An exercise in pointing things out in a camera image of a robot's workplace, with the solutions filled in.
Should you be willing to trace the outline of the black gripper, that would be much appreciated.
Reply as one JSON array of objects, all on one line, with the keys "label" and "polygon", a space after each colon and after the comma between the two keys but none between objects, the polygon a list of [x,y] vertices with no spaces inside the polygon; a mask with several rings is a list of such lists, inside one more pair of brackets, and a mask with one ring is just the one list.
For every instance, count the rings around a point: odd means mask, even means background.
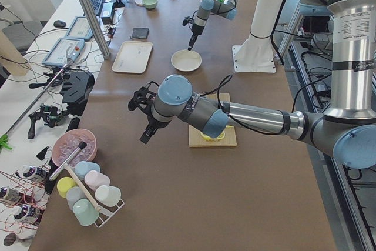
[{"label": "black gripper", "polygon": [[142,133],[140,141],[146,145],[158,129],[165,128],[172,121],[173,116],[163,116],[152,110],[147,110],[145,114],[149,123]]},{"label": "black gripper", "polygon": [[201,35],[204,31],[204,27],[206,25],[206,22],[201,22],[201,23],[193,23],[192,25],[192,36],[189,40],[189,44],[188,44],[188,50],[191,51],[194,47],[194,44],[196,43],[196,40],[197,40],[197,37],[199,35]]}]

